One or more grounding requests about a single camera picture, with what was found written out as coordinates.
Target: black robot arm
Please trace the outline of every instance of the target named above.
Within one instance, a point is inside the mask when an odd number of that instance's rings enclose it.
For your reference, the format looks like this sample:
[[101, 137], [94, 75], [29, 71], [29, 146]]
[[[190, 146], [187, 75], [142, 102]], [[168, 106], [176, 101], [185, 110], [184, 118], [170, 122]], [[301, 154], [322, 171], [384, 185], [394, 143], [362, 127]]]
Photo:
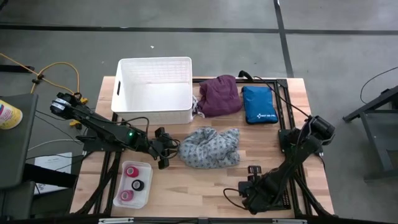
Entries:
[[[303, 128], [293, 130], [280, 130], [279, 141], [285, 152], [285, 161], [268, 173], [248, 177], [248, 181], [239, 182], [238, 189], [245, 198], [242, 203], [252, 214], [270, 210], [281, 198], [287, 181], [295, 175], [297, 167], [302, 164], [309, 155], [319, 151], [323, 145], [331, 142], [335, 135], [335, 128], [319, 116], [309, 116]], [[316, 207], [319, 215], [329, 215], [310, 193], [307, 186], [299, 183], [303, 194], [310, 197], [311, 204]]]
[[176, 140], [165, 133], [164, 128], [155, 131], [155, 139], [148, 139], [147, 133], [131, 126], [127, 122], [110, 121], [90, 110], [82, 104], [75, 95], [58, 93], [52, 102], [51, 112], [61, 118], [75, 119], [86, 126], [87, 136], [77, 136], [85, 143], [87, 151], [123, 151], [131, 149], [151, 155], [154, 159], [160, 157], [159, 168], [169, 166], [169, 155], [178, 153]]

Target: purple cloth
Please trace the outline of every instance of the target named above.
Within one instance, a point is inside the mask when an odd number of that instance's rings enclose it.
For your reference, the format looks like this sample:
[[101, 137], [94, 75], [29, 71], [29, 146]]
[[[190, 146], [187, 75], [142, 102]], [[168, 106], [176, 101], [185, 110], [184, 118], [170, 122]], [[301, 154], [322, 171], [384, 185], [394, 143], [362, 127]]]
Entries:
[[198, 107], [205, 116], [220, 116], [241, 110], [242, 102], [232, 75], [222, 75], [199, 85], [202, 97]]

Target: gray patterned cloth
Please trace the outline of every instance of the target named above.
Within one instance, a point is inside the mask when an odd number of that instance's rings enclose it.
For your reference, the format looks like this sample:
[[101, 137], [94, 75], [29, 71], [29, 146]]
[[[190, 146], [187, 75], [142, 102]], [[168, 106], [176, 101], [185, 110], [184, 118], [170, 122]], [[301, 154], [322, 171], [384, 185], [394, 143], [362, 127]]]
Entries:
[[224, 133], [210, 127], [199, 128], [180, 146], [180, 159], [199, 169], [223, 168], [239, 164], [239, 129]]

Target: gray concrete floor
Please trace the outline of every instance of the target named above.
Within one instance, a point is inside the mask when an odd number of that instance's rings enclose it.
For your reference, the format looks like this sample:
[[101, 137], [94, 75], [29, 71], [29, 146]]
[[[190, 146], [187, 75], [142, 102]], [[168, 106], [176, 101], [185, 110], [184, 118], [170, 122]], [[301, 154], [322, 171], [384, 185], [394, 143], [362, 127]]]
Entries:
[[[287, 29], [398, 29], [393, 0], [280, 1]], [[0, 12], [1, 22], [86, 26], [277, 28], [271, 0], [13, 0]], [[313, 114], [336, 126], [336, 138], [324, 148], [326, 174], [337, 215], [398, 222], [396, 180], [365, 184], [363, 176], [380, 169], [362, 124], [341, 118], [362, 105], [365, 80], [397, 66], [397, 36], [288, 35], [294, 76], [304, 78]], [[0, 51], [40, 69], [52, 62], [74, 64], [81, 73], [81, 92], [94, 107], [103, 76], [114, 75], [121, 58], [188, 56], [194, 76], [237, 75], [246, 70], [262, 77], [286, 77], [278, 34], [209, 34], [151, 32], [49, 32], [1, 30]], [[0, 58], [0, 63], [10, 63]], [[370, 100], [398, 83], [398, 72], [374, 80], [364, 91]], [[51, 68], [48, 78], [76, 88], [67, 67]], [[0, 95], [29, 92], [33, 75], [2, 73]], [[59, 89], [38, 87], [38, 110], [50, 113]], [[51, 120], [71, 135], [64, 121]], [[63, 133], [35, 120], [31, 146], [66, 139]], [[29, 156], [73, 151], [72, 142], [54, 143]]]

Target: white paper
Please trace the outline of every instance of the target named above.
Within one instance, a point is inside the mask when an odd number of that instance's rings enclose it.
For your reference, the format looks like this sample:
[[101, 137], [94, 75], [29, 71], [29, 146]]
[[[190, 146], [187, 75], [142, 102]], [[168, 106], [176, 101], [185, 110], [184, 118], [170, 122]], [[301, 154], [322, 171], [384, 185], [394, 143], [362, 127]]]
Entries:
[[[71, 157], [72, 153], [66, 152], [66, 153], [61, 153], [58, 155]], [[56, 170], [58, 168], [67, 166], [67, 167], [59, 169], [57, 171], [66, 172], [68, 174], [70, 174], [70, 172], [71, 172], [71, 166], [68, 166], [71, 163], [72, 163], [72, 158], [65, 158], [65, 157], [60, 157], [60, 156], [44, 156], [44, 157], [38, 157], [35, 159], [35, 165], [37, 165], [39, 167], [51, 169], [51, 170]], [[48, 184], [37, 183], [36, 185], [37, 185], [37, 188], [39, 188], [41, 194], [66, 189], [66, 187], [58, 187], [58, 186], [48, 185]], [[37, 188], [35, 187], [35, 195], [39, 194], [39, 192], [37, 191]]]

